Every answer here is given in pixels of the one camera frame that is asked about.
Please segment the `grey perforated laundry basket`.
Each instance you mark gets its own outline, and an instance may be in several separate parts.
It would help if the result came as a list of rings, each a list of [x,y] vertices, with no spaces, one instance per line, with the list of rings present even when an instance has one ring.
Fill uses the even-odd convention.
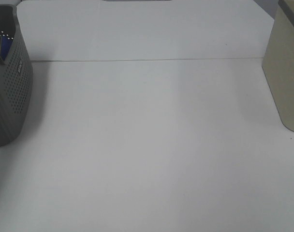
[[[14,5],[0,4],[2,35],[12,38],[13,43],[6,60],[0,57],[0,147],[19,136],[33,84],[33,68]]]

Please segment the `blue towel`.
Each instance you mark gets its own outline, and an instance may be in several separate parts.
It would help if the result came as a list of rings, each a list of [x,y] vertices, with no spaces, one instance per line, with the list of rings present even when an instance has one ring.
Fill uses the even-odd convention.
[[[0,36],[0,57],[3,61],[6,60],[6,57],[11,49],[13,39],[7,36]]]

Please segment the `beige plastic bin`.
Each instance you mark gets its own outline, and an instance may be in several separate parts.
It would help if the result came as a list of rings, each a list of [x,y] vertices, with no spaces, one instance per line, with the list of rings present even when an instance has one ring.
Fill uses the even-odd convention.
[[[281,122],[294,131],[294,0],[278,1],[262,69]]]

